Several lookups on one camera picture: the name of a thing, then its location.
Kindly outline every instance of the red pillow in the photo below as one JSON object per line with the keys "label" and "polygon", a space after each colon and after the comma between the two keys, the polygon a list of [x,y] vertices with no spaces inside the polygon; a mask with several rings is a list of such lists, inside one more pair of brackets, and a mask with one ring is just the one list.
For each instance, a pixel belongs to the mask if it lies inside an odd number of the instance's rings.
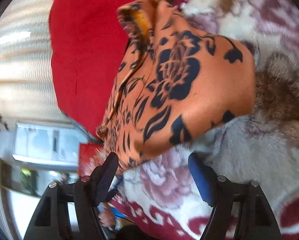
{"label": "red pillow", "polygon": [[116,10],[134,0],[54,0],[50,12],[53,82],[59,108],[95,134],[128,36]]}
{"label": "red pillow", "polygon": [[98,144],[80,143],[79,170],[80,177],[90,176],[93,170],[103,165],[106,156],[103,146]]}

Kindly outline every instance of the white and maroon blanket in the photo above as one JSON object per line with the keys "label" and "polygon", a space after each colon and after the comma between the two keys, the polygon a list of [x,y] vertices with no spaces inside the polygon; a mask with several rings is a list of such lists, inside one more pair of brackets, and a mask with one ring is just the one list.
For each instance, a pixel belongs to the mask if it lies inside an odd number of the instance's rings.
{"label": "white and maroon blanket", "polygon": [[[120,211],[158,239],[199,239],[211,208],[187,167],[194,150],[233,182],[252,179],[283,240],[299,236],[299,10],[291,0],[176,0],[195,26],[243,42],[254,55],[256,106],[189,145],[124,173]],[[227,232],[232,239],[235,219]]]}

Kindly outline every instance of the brown fur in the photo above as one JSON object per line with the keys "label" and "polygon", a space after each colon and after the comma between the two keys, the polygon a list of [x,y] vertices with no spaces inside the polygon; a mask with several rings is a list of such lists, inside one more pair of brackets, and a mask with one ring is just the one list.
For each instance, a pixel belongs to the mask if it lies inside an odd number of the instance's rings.
{"label": "brown fur", "polygon": [[256,73],[254,116],[258,113],[267,122],[274,121],[288,142],[299,147],[299,68],[293,68],[284,54],[273,53],[265,69]]}
{"label": "brown fur", "polygon": [[223,14],[227,14],[232,11],[235,0],[219,0],[218,6],[221,8]]}

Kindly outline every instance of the orange floral fabric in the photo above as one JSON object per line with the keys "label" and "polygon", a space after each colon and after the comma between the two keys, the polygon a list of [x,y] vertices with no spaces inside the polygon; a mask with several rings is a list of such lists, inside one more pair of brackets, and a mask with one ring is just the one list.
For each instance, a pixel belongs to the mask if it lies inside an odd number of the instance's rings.
{"label": "orange floral fabric", "polygon": [[120,171],[252,112],[254,59],[241,43],[192,28],[165,0],[124,5],[118,19],[130,44],[96,133]]}

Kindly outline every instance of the metal screw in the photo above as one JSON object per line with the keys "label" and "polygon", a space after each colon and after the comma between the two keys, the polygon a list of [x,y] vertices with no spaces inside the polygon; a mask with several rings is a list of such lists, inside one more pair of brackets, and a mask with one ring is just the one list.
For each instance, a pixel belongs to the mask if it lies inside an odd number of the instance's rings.
{"label": "metal screw", "polygon": [[252,180],[251,185],[254,187],[258,187],[259,183],[256,180]]}
{"label": "metal screw", "polygon": [[90,176],[83,176],[82,178],[81,178],[81,181],[82,182],[88,182],[90,180]]}
{"label": "metal screw", "polygon": [[49,186],[50,188],[55,188],[55,187],[57,186],[57,182],[53,181],[53,182],[51,182],[50,184],[48,184],[48,186]]}
{"label": "metal screw", "polygon": [[226,181],[226,178],[225,178],[224,176],[218,176],[218,177],[217,177],[217,180],[218,180],[219,182],[225,182],[225,181]]}

